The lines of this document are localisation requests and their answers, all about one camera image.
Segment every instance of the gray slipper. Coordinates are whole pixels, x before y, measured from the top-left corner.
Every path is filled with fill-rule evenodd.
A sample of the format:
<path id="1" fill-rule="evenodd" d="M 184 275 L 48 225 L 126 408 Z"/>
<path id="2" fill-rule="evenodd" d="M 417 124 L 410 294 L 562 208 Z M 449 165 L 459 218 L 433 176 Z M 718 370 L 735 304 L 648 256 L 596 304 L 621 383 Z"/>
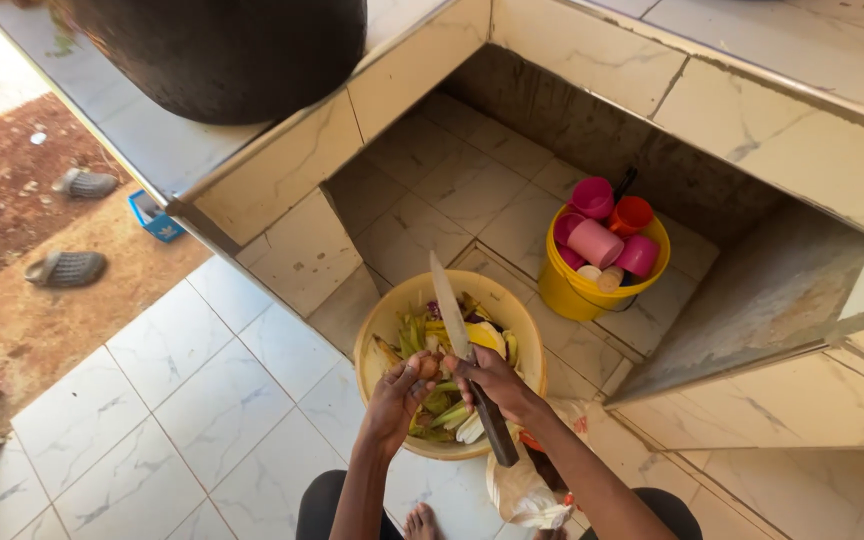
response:
<path id="1" fill-rule="evenodd" d="M 25 280 L 41 288 L 87 286 L 106 269 L 106 256 L 96 251 L 49 251 L 25 269 Z"/>
<path id="2" fill-rule="evenodd" d="M 73 167 L 52 184 L 52 190 L 70 197 L 101 199 L 115 191 L 118 186 L 119 180 L 111 174 L 88 173 Z"/>

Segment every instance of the plastic bag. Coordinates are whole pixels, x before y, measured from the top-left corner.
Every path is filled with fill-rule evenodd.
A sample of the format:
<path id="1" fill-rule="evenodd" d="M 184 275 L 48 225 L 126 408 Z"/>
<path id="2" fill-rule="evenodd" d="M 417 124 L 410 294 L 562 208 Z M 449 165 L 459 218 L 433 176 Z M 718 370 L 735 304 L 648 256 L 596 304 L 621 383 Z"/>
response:
<path id="1" fill-rule="evenodd" d="M 547 399 L 562 422 L 588 445 L 586 425 L 590 401 Z M 555 493 L 536 471 L 522 442 L 515 443 L 518 462 L 506 469 L 496 456 L 488 455 L 486 489 L 498 515 L 508 523 L 525 528 L 558 529 L 569 521 L 574 505 L 559 502 Z"/>

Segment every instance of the pink cup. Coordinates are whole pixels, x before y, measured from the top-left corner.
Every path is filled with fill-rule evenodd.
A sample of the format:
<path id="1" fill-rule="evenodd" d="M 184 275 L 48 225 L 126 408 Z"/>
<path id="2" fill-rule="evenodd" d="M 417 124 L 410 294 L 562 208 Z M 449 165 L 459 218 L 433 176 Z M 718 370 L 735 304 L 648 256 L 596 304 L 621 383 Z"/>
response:
<path id="1" fill-rule="evenodd" d="M 558 249 L 558 255 L 572 270 L 578 270 L 586 265 L 586 260 L 582 258 L 582 255 L 571 250 L 569 247 L 558 242 L 556 242 L 555 247 Z"/>
<path id="2" fill-rule="evenodd" d="M 569 242 L 569 236 L 580 223 L 586 221 L 586 216 L 581 213 L 567 212 L 558 216 L 555 220 L 555 225 L 552 226 L 552 239 L 559 244 L 566 245 Z"/>
<path id="3" fill-rule="evenodd" d="M 635 234 L 625 239 L 625 248 L 615 260 L 615 266 L 640 278 L 648 278 L 659 256 L 659 244 L 651 238 Z"/>
<path id="4" fill-rule="evenodd" d="M 586 219 L 572 230 L 566 245 L 593 266 L 607 268 L 616 261 L 625 244 L 599 222 Z"/>
<path id="5" fill-rule="evenodd" d="M 609 217 L 616 205 L 609 181 L 598 176 L 580 181 L 572 190 L 572 198 L 568 203 L 592 219 Z"/>

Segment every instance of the knife blade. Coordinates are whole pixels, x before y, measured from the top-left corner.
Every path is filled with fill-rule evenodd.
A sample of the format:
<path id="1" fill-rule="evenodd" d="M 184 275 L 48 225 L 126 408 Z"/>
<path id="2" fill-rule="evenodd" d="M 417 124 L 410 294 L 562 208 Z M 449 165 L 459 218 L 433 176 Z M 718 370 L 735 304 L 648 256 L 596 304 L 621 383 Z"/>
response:
<path id="1" fill-rule="evenodd" d="M 432 286 L 435 288 L 438 300 L 438 312 L 445 325 L 448 340 L 452 343 L 452 351 L 456 357 L 477 366 L 478 358 L 475 357 L 469 331 L 466 330 L 462 309 L 459 307 L 459 301 L 455 299 L 455 292 L 452 291 L 446 268 L 439 262 L 435 251 L 429 251 L 429 267 L 432 270 Z M 475 398 L 475 411 L 479 413 L 482 428 L 488 437 L 488 444 L 495 452 L 495 461 L 503 467 L 512 467 L 519 461 L 519 451 L 516 450 L 516 443 L 509 434 L 509 426 L 505 423 L 502 411 L 477 382 L 469 380 L 468 387 Z"/>

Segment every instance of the bare foot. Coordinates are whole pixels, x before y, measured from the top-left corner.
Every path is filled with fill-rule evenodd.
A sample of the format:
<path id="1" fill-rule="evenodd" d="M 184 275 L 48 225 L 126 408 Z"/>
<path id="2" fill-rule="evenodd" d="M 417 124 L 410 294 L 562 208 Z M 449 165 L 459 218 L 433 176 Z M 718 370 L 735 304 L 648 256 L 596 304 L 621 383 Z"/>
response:
<path id="1" fill-rule="evenodd" d="M 432 507 L 425 502 L 405 516 L 405 540 L 443 540 Z"/>
<path id="2" fill-rule="evenodd" d="M 555 529 L 540 528 L 535 532 L 532 540 L 567 540 L 568 537 L 566 529 L 560 526 Z"/>

